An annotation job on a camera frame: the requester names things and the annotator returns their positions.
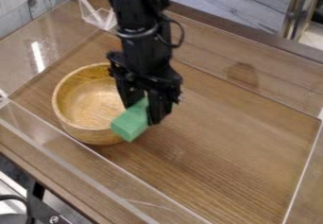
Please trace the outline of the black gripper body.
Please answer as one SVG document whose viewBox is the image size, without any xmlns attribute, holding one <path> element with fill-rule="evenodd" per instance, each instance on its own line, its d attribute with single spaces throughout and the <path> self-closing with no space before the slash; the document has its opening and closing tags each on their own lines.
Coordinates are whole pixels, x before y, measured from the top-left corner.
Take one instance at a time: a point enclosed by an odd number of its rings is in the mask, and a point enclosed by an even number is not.
<svg viewBox="0 0 323 224">
<path fill-rule="evenodd" d="M 179 43 L 173 42 L 174 21 L 161 21 L 150 28 L 119 28 L 118 37 L 122 40 L 122 51 L 111 51 L 107 58 L 111 61 L 111 73 L 126 71 L 135 73 L 141 79 L 141 88 L 179 88 L 183 78 L 171 66 L 174 49 Z"/>
</svg>

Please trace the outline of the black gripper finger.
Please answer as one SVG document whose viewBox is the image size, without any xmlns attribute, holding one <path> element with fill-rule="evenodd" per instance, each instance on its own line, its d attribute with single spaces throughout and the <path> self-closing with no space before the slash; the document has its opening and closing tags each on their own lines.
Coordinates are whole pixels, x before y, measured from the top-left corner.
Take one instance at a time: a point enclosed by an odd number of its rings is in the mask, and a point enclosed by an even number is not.
<svg viewBox="0 0 323 224">
<path fill-rule="evenodd" d="M 130 108 L 145 97 L 145 90 L 141 88 L 141 77 L 131 72 L 114 71 L 111 75 L 117 81 L 118 92 L 126 108 Z"/>
<path fill-rule="evenodd" d="M 149 120 L 151 125 L 158 125 L 165 117 L 173 113 L 174 104 L 181 102 L 181 89 L 149 90 Z"/>
</svg>

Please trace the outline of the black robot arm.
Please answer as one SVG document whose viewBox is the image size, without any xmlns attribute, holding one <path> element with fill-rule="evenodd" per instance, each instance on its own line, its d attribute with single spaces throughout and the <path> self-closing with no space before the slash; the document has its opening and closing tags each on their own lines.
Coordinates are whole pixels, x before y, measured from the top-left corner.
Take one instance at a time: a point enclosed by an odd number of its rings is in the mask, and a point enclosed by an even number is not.
<svg viewBox="0 0 323 224">
<path fill-rule="evenodd" d="M 149 101 L 149 122 L 157 125 L 179 103 L 183 77 L 171 66 L 174 50 L 183 44 L 173 40 L 177 20 L 165 14 L 170 0 L 109 0 L 118 21 L 121 51 L 111 51 L 110 75 L 115 78 L 126 107 Z"/>
</svg>

